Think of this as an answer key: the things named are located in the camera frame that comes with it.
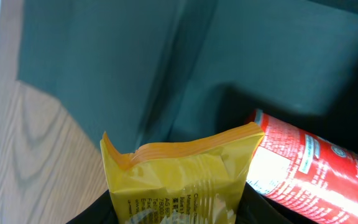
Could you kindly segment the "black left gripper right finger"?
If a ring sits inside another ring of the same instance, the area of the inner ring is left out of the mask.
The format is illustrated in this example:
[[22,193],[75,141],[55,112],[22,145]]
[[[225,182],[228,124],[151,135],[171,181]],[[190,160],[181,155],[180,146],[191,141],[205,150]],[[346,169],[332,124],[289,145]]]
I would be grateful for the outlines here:
[[293,212],[258,194],[246,184],[235,224],[316,224],[316,222]]

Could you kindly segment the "small yellow snack packet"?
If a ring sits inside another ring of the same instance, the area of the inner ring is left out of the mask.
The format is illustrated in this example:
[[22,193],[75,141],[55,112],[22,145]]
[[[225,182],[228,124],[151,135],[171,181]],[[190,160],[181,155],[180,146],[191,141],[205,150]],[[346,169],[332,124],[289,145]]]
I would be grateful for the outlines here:
[[254,122],[189,142],[155,142],[121,154],[100,141],[118,223],[234,223],[252,157]]

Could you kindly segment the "red cylindrical can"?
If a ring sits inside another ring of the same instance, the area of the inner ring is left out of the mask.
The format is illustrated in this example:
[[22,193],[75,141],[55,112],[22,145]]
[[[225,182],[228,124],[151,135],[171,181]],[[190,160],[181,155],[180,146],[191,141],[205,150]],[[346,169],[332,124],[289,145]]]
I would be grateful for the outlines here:
[[255,110],[265,133],[247,183],[316,223],[358,223],[358,154]]

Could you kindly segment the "black open gift box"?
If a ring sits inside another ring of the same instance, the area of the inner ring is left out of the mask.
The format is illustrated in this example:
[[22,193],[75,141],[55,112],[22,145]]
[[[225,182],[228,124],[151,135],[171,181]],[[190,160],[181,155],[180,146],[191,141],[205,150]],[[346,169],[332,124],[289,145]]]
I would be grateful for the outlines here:
[[358,0],[26,0],[18,76],[123,153],[254,109],[358,152]]

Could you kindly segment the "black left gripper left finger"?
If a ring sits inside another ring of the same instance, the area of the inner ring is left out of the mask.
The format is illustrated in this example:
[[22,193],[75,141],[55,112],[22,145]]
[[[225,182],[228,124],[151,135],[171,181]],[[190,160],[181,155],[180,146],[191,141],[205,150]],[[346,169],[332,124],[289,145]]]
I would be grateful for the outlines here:
[[67,224],[118,224],[109,191],[105,191],[87,209]]

